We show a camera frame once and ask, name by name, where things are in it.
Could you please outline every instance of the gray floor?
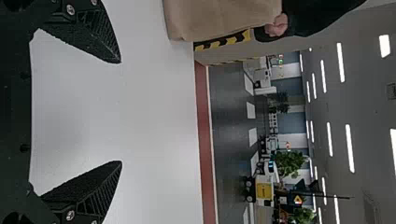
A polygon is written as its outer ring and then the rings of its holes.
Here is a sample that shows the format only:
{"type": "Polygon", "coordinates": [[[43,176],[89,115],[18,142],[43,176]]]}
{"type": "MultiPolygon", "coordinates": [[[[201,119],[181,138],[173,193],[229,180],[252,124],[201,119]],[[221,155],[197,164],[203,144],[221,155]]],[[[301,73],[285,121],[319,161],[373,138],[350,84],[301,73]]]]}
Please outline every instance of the gray floor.
{"type": "MultiPolygon", "coordinates": [[[[396,50],[396,35],[390,37],[396,50]]],[[[346,82],[340,82],[335,43],[303,52],[304,84],[316,74],[318,99],[307,105],[314,121],[311,143],[319,178],[327,177],[329,194],[350,195],[340,201],[341,223],[395,223],[396,178],[390,128],[396,128],[396,101],[387,98],[387,84],[396,82],[391,54],[380,56],[378,36],[361,36],[343,42],[346,82]],[[325,61],[327,93],[323,93],[320,60],[325,61]],[[329,156],[326,123],[332,125],[334,156],[329,156]],[[349,172],[345,125],[350,124],[356,173],[349,172]],[[375,212],[382,222],[374,222],[375,212]]],[[[323,223],[336,223],[333,200],[322,207],[323,223]]]]}
{"type": "Polygon", "coordinates": [[[250,159],[258,145],[249,146],[248,131],[265,134],[264,97],[255,98],[245,89],[241,63],[209,69],[213,144],[219,223],[243,223],[248,206],[242,198],[242,176],[250,174],[250,159]],[[256,106],[256,118],[248,119],[247,102],[256,106]]]}

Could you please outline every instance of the white wall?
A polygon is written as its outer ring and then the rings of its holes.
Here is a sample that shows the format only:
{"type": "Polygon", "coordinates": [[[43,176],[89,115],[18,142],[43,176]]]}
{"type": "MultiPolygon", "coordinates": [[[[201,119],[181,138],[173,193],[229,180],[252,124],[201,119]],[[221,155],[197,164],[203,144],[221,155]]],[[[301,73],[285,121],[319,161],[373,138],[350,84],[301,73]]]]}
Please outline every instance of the white wall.
{"type": "Polygon", "coordinates": [[[302,113],[305,112],[305,105],[291,105],[288,111],[289,113],[302,113]]]}
{"type": "Polygon", "coordinates": [[[271,80],[279,80],[290,77],[300,77],[301,67],[300,63],[287,63],[283,64],[282,67],[271,68],[271,80]]]}
{"type": "Polygon", "coordinates": [[[281,148],[286,148],[286,142],[290,142],[291,148],[308,148],[306,133],[279,134],[277,138],[281,148]]]}
{"type": "Polygon", "coordinates": [[[202,224],[192,45],[169,42],[160,0],[104,2],[121,65],[41,31],[31,43],[31,182],[42,194],[122,160],[106,224],[202,224]]]}

